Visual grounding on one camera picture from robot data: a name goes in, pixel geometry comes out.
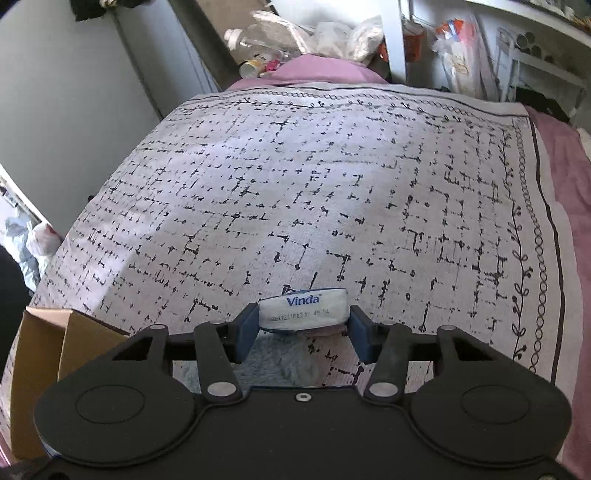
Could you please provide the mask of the clear plastic bottle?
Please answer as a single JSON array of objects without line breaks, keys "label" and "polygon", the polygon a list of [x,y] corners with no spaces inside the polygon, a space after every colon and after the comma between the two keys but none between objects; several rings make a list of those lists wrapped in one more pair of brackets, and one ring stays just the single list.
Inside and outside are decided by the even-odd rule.
[{"label": "clear plastic bottle", "polygon": [[281,25],[253,23],[245,28],[228,29],[223,36],[226,47],[239,61],[256,56],[288,61],[301,55],[297,40]]}]

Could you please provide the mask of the pink bed sheet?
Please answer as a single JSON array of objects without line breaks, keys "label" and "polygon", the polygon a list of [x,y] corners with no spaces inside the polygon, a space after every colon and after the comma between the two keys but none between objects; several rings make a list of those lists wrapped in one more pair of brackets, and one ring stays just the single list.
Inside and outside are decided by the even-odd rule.
[{"label": "pink bed sheet", "polygon": [[[304,55],[263,78],[233,82],[232,90],[290,83],[377,83],[386,81],[355,62]],[[574,424],[563,461],[578,478],[590,477],[590,161],[579,134],[552,117],[528,110],[550,157],[557,202],[565,210],[572,231],[577,272],[583,298],[582,346],[574,392]]]}]

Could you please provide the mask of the dark clothes on door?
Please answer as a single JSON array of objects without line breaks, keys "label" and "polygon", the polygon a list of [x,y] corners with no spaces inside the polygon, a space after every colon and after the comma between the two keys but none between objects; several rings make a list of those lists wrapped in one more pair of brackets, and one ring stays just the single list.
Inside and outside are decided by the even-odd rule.
[{"label": "dark clothes on door", "polygon": [[149,0],[70,0],[69,4],[77,22],[104,16],[109,10],[123,7],[136,8]]}]

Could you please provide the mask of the blue fluffy plush toy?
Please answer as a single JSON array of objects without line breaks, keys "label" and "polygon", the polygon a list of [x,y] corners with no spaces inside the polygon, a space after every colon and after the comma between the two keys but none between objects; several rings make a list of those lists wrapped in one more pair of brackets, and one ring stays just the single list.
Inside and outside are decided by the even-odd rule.
[{"label": "blue fluffy plush toy", "polygon": [[308,353],[308,338],[260,332],[245,361],[231,363],[242,390],[263,387],[318,387],[321,369]]}]

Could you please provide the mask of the white black patterned blanket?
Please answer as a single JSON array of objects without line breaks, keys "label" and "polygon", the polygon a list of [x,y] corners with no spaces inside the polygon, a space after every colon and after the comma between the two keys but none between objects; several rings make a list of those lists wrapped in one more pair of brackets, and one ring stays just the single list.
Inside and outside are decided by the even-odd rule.
[{"label": "white black patterned blanket", "polygon": [[541,132],[520,105],[426,89],[185,102],[82,210],[32,303],[179,333],[322,288],[380,323],[456,325],[575,390],[581,287]]}]

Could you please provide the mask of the brown cardboard box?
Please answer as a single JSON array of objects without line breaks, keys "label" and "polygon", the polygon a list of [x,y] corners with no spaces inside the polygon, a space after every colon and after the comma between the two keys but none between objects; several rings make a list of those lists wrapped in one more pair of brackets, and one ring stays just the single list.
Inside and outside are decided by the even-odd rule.
[{"label": "brown cardboard box", "polygon": [[76,310],[25,309],[10,392],[10,443],[17,459],[43,454],[33,416],[45,390],[126,337],[125,331]]}]

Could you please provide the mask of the paper cup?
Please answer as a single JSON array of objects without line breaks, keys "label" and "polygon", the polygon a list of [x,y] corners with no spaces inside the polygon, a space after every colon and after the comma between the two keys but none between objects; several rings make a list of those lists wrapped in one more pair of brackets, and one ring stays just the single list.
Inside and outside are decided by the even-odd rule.
[{"label": "paper cup", "polygon": [[238,73],[242,79],[259,78],[266,72],[267,61],[265,59],[253,58],[242,62],[238,68]]}]

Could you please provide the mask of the white plastic bag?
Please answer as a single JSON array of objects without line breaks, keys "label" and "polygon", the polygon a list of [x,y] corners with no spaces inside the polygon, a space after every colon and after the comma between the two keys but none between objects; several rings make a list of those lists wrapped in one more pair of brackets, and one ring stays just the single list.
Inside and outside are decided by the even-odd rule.
[{"label": "white plastic bag", "polygon": [[47,223],[37,224],[27,235],[26,248],[35,258],[52,257],[62,239]]}]

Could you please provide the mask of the white crumpled bags pile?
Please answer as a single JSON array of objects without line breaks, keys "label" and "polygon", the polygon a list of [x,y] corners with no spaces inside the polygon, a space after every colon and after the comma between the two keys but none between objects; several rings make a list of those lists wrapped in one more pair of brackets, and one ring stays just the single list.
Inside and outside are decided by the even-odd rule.
[{"label": "white crumpled bags pile", "polygon": [[367,20],[355,28],[339,22],[320,22],[308,32],[269,11],[254,10],[250,15],[273,46],[287,47],[301,55],[366,63],[376,54],[384,40],[380,17]]}]

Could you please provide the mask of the Vinda tissue pack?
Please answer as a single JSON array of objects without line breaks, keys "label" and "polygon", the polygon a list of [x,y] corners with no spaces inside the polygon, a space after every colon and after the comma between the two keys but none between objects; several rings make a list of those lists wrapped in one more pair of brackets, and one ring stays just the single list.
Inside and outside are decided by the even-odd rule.
[{"label": "Vinda tissue pack", "polygon": [[259,301],[259,327],[270,332],[324,329],[342,325],[348,318],[344,288],[297,291]]}]

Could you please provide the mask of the white desk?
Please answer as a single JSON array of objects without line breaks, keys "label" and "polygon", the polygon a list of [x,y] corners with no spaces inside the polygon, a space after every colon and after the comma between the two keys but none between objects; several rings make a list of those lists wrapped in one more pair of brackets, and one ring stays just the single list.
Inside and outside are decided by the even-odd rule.
[{"label": "white desk", "polygon": [[324,21],[356,26],[382,16],[390,39],[396,37],[396,20],[408,14],[428,29],[447,19],[473,15],[491,59],[496,58],[498,29],[511,34],[530,31],[555,59],[578,73],[590,72],[590,34],[566,17],[529,1],[276,0],[271,5],[281,17],[304,27],[315,27]]}]

